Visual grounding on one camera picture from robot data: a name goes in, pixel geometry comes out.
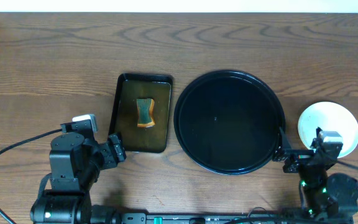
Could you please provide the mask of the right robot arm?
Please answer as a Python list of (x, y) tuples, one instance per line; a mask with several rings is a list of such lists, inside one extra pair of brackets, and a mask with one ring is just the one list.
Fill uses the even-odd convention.
[(301, 208), (294, 210), (293, 216), (318, 222), (352, 223), (358, 212), (358, 181), (343, 173), (327, 174), (339, 163), (342, 136), (317, 128), (309, 150), (292, 149), (283, 129), (279, 129), (278, 140), (272, 160), (284, 162), (284, 173), (300, 176)]

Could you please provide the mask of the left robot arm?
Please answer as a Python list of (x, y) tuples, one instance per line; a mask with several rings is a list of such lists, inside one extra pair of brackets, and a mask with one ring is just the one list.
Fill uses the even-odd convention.
[(93, 134), (66, 133), (51, 142), (51, 173), (39, 188), (30, 210), (33, 223), (116, 223), (114, 210), (92, 205), (90, 189), (102, 170), (117, 167), (126, 153), (121, 136), (112, 134), (98, 143)]

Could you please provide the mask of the orange green scrub sponge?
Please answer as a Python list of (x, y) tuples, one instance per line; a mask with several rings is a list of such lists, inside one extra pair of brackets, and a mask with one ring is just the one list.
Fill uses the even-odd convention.
[(154, 100), (152, 98), (138, 98), (136, 103), (138, 114), (137, 127), (149, 128), (154, 126)]

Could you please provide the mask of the light blue plate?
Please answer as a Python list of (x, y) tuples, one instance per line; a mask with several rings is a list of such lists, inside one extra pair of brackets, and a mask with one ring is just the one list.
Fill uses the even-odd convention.
[(358, 145), (358, 122), (354, 115), (340, 104), (321, 101), (307, 107), (298, 119), (298, 134), (302, 143), (311, 149), (316, 128), (335, 131), (343, 138), (338, 158), (348, 156)]

